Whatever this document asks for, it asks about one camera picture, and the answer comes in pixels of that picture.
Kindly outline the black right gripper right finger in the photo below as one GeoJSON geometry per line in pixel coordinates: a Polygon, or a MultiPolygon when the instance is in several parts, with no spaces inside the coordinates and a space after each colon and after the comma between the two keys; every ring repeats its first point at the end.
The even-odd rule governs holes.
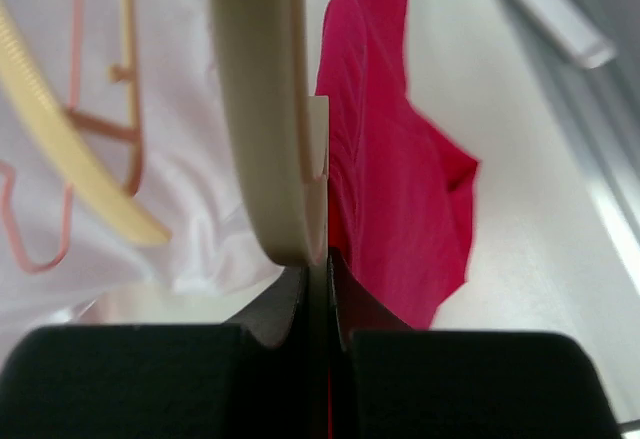
{"type": "Polygon", "coordinates": [[[414,330],[328,260],[333,438],[617,438],[597,371],[570,337],[414,330]]]}

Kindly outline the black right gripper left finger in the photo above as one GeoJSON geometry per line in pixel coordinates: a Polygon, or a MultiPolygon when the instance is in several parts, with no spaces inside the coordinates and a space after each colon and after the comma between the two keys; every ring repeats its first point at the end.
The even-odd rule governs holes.
{"type": "Polygon", "coordinates": [[[5,438],[304,438],[307,272],[221,324],[59,325],[1,372],[5,438]]]}

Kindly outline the crimson t shirt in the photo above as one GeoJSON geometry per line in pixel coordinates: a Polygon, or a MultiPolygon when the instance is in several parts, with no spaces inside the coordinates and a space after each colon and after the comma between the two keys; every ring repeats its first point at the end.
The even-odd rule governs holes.
{"type": "Polygon", "coordinates": [[[329,243],[425,329],[465,280],[477,160],[407,96],[408,0],[329,0],[316,92],[329,100],[329,243]]]}

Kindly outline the cream wooden hanger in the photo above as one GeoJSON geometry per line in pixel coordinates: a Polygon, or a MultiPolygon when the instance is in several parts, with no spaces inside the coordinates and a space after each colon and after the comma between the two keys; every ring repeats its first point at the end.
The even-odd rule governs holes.
{"type": "Polygon", "coordinates": [[[106,224],[137,245],[170,240],[170,230],[124,192],[63,112],[5,7],[1,8],[1,84],[43,154],[106,224]]]}

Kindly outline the pink wire hanger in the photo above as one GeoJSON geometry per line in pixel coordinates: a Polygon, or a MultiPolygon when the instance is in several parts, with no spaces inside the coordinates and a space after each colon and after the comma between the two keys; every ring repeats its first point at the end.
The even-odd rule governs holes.
{"type": "MultiPolygon", "coordinates": [[[[124,62],[122,64],[113,64],[109,68],[109,79],[112,82],[125,82],[127,84],[129,106],[129,125],[127,127],[110,123],[103,118],[77,109],[81,92],[84,4],[85,0],[72,0],[69,103],[65,109],[65,113],[73,125],[79,130],[88,131],[130,145],[131,157],[129,161],[128,178],[123,188],[129,195],[133,196],[139,190],[144,167],[142,140],[143,121],[138,78],[138,47],[134,0],[121,0],[124,62]]],[[[50,261],[37,263],[32,261],[28,256],[12,211],[11,198],[15,185],[16,172],[11,165],[2,162],[1,175],[4,177],[1,192],[1,219],[11,253],[17,266],[23,272],[32,275],[53,269],[64,259],[70,246],[73,186],[70,183],[66,183],[64,186],[58,252],[50,261]]]]}

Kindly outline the cream hanger of crimson shirt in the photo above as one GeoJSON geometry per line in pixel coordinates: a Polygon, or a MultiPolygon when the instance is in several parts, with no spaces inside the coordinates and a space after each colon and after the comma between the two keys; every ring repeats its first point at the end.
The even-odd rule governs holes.
{"type": "Polygon", "coordinates": [[[326,256],[328,99],[307,84],[305,0],[210,0],[234,163],[252,227],[284,266],[326,256]]]}

